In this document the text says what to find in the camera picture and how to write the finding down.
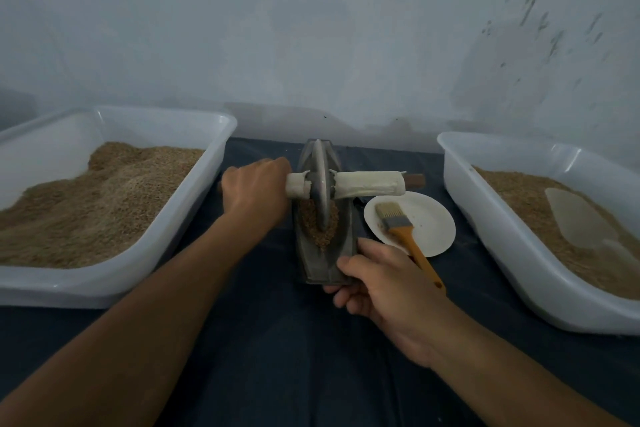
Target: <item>paper plate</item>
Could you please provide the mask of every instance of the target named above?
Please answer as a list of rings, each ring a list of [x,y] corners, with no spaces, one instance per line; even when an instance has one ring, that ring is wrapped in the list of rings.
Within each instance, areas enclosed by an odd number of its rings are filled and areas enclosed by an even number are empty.
[[[447,209],[432,197],[408,191],[403,196],[376,196],[364,208],[364,220],[381,242],[398,247],[409,255],[406,248],[384,231],[376,213],[376,204],[394,201],[413,224],[413,239],[425,257],[434,257],[449,248],[456,238],[456,223]]]

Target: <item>pastry brush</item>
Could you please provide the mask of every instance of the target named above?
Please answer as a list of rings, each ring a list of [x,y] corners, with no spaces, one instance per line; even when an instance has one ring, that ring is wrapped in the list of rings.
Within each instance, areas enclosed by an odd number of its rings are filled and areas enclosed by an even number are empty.
[[[409,250],[418,266],[433,280],[435,286],[446,294],[447,289],[444,287],[442,280],[413,239],[413,225],[407,215],[403,213],[400,204],[394,201],[378,203],[376,204],[376,213],[388,233],[400,240],[402,245]]]

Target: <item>forearm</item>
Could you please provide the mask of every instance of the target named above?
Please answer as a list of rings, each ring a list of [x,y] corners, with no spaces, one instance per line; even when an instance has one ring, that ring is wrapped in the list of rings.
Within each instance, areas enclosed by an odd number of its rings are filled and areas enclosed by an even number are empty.
[[[433,369],[487,425],[626,425],[508,342],[468,321],[466,341],[438,351]]]
[[[264,230],[224,215],[0,404],[0,424],[152,425],[232,266]]]

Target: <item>plastic container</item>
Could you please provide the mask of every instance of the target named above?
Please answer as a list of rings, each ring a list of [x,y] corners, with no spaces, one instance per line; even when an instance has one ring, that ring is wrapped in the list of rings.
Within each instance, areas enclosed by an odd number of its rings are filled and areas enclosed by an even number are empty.
[[[640,301],[591,286],[560,263],[473,169],[546,176],[581,191],[640,237],[640,176],[578,147],[481,133],[445,132],[444,182],[524,302],[559,328],[640,335]]]
[[[0,132],[0,209],[37,183],[86,171],[89,156],[107,141],[206,149],[128,250],[79,269],[0,266],[0,305],[101,309],[116,302],[175,247],[189,213],[211,187],[236,125],[234,117],[216,112],[100,106]]]

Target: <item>table surface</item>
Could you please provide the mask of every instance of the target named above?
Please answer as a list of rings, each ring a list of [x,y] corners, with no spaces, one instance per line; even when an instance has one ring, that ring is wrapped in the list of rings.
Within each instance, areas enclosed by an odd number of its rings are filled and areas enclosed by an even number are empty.
[[[295,166],[301,149],[230,139],[221,169],[281,155]],[[424,173],[420,192],[456,222],[454,244],[431,259],[452,301],[581,394],[640,424],[640,338],[564,332],[527,309],[447,194],[442,155],[348,147],[337,153],[345,170]],[[178,250],[221,214],[212,189]],[[298,278],[289,220],[238,265],[158,425],[482,425],[433,372],[410,363],[368,320],[336,310],[320,287]],[[0,307],[0,398],[100,314]]]

